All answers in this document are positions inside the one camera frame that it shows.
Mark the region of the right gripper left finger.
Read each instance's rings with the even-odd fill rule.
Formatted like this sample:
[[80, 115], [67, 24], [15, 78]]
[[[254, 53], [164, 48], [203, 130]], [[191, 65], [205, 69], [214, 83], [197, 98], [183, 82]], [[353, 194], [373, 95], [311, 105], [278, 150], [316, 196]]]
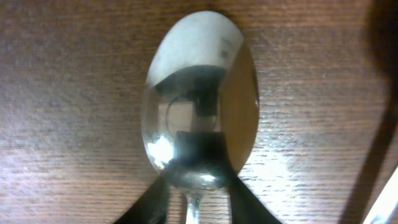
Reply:
[[170, 190], [159, 177], [114, 224], [166, 224]]

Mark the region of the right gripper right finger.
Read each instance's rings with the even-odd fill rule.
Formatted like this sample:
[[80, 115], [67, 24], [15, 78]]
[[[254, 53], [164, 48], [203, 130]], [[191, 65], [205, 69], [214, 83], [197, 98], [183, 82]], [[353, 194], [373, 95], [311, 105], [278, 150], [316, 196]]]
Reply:
[[232, 224], [281, 224], [239, 177], [228, 185]]

